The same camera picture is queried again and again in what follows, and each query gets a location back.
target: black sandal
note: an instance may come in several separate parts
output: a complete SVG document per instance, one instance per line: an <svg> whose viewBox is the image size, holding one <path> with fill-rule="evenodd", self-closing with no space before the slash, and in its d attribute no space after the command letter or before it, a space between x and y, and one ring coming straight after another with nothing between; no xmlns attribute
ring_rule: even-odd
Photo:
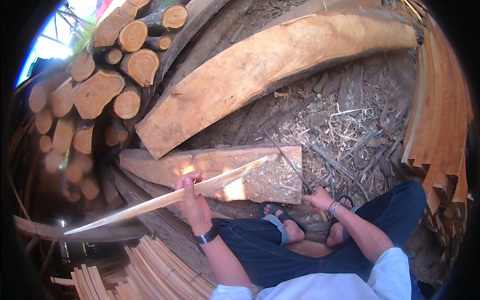
<svg viewBox="0 0 480 300"><path fill-rule="evenodd" d="M352 205L352 207L348 207L348 206L346 206L345 204L340 203L340 200L341 200L342 198L346 198L347 200L349 200L349 201L350 201L350 204ZM346 209L348 209L348 210L350 210L350 209L353 208L352 198L348 197L347 195L342 195L342 196L340 196L340 197L338 198L338 201L337 201L337 202L340 203L341 206L343 206L344 208L346 208ZM338 223L338 220L333 216L333 217L332 217L332 223L330 223L330 228L332 228L332 225L335 224L335 223Z"/></svg>
<svg viewBox="0 0 480 300"><path fill-rule="evenodd" d="M282 214L280 214L278 216L278 219L280 220L280 222L284 222L285 220L292 220L293 222L297 223L297 225L299 226L299 228L304 232L306 233L307 232L307 229L306 227L300 223L299 221L295 220L292 216L290 216L286 210L284 210L283 208L281 208L279 205L277 204L274 204L272 202L263 202L261 205L260 205L260 208L259 208L259 213L260 213L260 217L263 218L265 215L265 208L267 206L267 204L271 204L272 206L270 207L270 209L268 210L268 214L267 215L274 215L275 216L275 213L278 211L278 210L281 210L282 211Z"/></svg>

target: bracelet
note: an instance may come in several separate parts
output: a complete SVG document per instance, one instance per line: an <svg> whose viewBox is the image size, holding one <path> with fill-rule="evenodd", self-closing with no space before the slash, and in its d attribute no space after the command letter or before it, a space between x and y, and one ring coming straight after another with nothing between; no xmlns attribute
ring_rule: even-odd
<svg viewBox="0 0 480 300"><path fill-rule="evenodd" d="M330 211L330 216L333 216L333 212L335 211L336 207L340 204L340 202L337 202L335 206L332 208L332 211Z"/></svg>

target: jeans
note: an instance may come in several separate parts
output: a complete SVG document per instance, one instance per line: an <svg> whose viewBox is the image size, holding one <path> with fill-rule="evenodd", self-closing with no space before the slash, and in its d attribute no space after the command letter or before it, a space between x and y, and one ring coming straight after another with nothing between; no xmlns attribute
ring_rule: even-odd
<svg viewBox="0 0 480 300"><path fill-rule="evenodd" d="M402 248L418 225L425 205L422 185L407 180L367 202L355 214L383 230L396 247ZM373 268L352 237L330 254L312 258L281 247L282 233L269 220L213 218L212 223L220 224L221 238L250 281L264 288L313 273L355 273L367 281Z"/></svg>

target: stacked firewood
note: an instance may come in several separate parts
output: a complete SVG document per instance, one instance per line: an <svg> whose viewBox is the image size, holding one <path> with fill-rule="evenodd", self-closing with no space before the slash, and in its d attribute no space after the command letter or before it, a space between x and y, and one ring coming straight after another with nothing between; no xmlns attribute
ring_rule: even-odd
<svg viewBox="0 0 480 300"><path fill-rule="evenodd" d="M437 23L426 14L429 30L417 51L417 82L400 160L422 182L424 221L443 249L448 272L458 255L473 205L468 193L466 142L473 121L470 94L457 57Z"/></svg>
<svg viewBox="0 0 480 300"><path fill-rule="evenodd" d="M160 7L135 20L148 1L128 0L117 7L98 24L90 44L67 70L44 78L31 89L29 106L41 134L46 169L64 172L63 194L71 202L84 196L86 210L99 196L98 182L105 181L92 171L96 149L103 143L121 147L127 140L127 127L135 124L126 126L125 120L139 115L141 88L153 84L159 67L154 50L168 49L171 38L163 34L186 22L188 13L182 5ZM118 194L105 197L115 199L109 202L111 207L121 204Z"/></svg>

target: left hand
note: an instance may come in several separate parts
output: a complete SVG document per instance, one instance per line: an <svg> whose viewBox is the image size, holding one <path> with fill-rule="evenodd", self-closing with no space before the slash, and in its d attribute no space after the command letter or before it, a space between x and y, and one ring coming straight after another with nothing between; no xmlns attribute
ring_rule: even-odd
<svg viewBox="0 0 480 300"><path fill-rule="evenodd" d="M212 228L212 216L205 198L202 194L195 196L193 182L202 181L202 173L192 171L183 175L177 181L177 190L185 189L185 199L174 205L178 207L187 218L195 236L201 236Z"/></svg>

